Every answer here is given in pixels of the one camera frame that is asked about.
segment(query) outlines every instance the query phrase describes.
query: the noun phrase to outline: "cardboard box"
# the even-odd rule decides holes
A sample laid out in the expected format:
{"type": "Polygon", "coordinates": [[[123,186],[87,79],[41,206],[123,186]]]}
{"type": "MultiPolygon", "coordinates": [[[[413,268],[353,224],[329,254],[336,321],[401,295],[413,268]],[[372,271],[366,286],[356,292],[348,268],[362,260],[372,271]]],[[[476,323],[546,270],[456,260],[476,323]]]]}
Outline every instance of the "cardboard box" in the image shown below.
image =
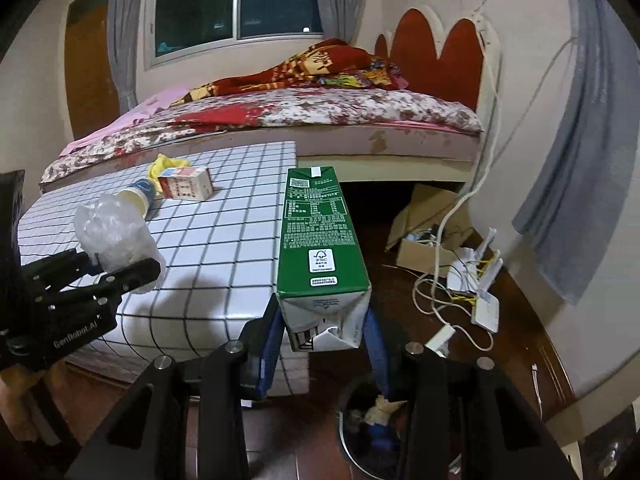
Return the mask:
{"type": "Polygon", "coordinates": [[[371,283],[330,166],[289,170],[276,294],[294,351],[360,345],[371,283]]]}
{"type": "MultiPolygon", "coordinates": [[[[435,247],[424,243],[406,240],[409,233],[416,233],[439,225],[451,210],[457,197],[456,193],[438,189],[425,184],[416,184],[409,205],[402,209],[394,219],[386,250],[400,242],[396,265],[418,272],[433,271],[435,247]]],[[[456,260],[453,253],[471,235],[473,228],[466,203],[447,221],[440,249],[440,276],[446,276],[449,269],[442,267],[456,260]]]]}
{"type": "Polygon", "coordinates": [[[158,180],[165,198],[206,200],[213,194],[213,184],[206,166],[167,168],[158,180]]]}

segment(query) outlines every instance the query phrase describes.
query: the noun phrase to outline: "window frame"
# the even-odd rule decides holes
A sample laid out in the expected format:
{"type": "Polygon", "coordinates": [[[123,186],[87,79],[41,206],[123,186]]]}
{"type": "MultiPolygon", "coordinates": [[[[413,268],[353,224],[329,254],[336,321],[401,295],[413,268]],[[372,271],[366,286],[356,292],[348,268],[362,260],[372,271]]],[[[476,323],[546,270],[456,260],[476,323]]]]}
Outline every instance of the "window frame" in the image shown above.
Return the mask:
{"type": "Polygon", "coordinates": [[[194,46],[188,46],[175,52],[168,52],[162,56],[156,56],[156,0],[143,0],[145,3],[143,17],[143,37],[146,68],[152,68],[164,63],[180,59],[183,57],[194,56],[215,50],[217,48],[225,48],[228,46],[244,45],[250,43],[261,43],[265,41],[277,40],[322,40],[322,34],[317,32],[299,32],[296,34],[265,34],[261,36],[251,36],[248,38],[239,38],[239,12],[240,0],[233,0],[233,37],[228,40],[209,41],[209,43],[201,43],[194,46]]]}

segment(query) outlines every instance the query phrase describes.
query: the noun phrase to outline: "green milk carton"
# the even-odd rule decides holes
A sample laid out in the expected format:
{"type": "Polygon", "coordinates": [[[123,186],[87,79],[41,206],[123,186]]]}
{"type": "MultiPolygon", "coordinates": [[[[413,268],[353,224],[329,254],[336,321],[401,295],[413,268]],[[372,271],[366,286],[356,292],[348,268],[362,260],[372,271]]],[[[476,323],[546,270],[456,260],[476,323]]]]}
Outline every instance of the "green milk carton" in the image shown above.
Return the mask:
{"type": "Polygon", "coordinates": [[[331,166],[289,170],[276,293],[294,351],[360,345],[371,283],[331,166]]]}

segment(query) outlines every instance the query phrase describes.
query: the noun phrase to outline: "pink sheet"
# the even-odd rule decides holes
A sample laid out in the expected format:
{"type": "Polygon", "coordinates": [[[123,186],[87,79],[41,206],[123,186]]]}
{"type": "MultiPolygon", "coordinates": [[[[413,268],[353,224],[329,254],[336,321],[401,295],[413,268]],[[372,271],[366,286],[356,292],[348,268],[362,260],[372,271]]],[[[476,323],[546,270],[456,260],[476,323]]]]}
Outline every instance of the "pink sheet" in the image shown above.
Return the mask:
{"type": "Polygon", "coordinates": [[[70,142],[66,148],[60,152],[59,156],[68,155],[78,148],[91,146],[92,144],[100,142],[108,135],[115,134],[124,128],[130,128],[139,124],[145,119],[151,117],[153,114],[161,110],[165,110],[171,103],[183,97],[190,90],[191,86],[178,85],[152,95],[149,99],[141,102],[138,106],[133,108],[133,110],[130,110],[126,114],[118,117],[113,121],[113,123],[109,124],[109,126],[105,126],[82,139],[70,142]]]}

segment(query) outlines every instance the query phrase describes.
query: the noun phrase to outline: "grid pattern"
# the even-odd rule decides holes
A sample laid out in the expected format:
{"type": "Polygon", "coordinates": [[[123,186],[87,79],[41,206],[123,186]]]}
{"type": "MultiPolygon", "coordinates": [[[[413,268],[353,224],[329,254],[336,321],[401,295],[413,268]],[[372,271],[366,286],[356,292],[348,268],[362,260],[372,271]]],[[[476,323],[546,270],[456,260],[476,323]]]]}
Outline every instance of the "grid pattern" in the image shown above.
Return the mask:
{"type": "MultiPolygon", "coordinates": [[[[187,155],[207,166],[214,194],[205,202],[158,200],[146,217],[167,262],[164,283],[147,294],[126,294],[118,327],[69,360],[126,381],[160,354],[203,356],[260,317],[276,283],[287,170],[294,142],[274,142],[187,155]]],[[[147,166],[100,176],[42,196],[20,220],[22,264],[78,248],[78,205],[116,193],[146,175],[147,166]]],[[[90,285],[85,276],[72,286],[90,285]]],[[[308,391],[306,354],[283,339],[270,395],[308,391]]]]}

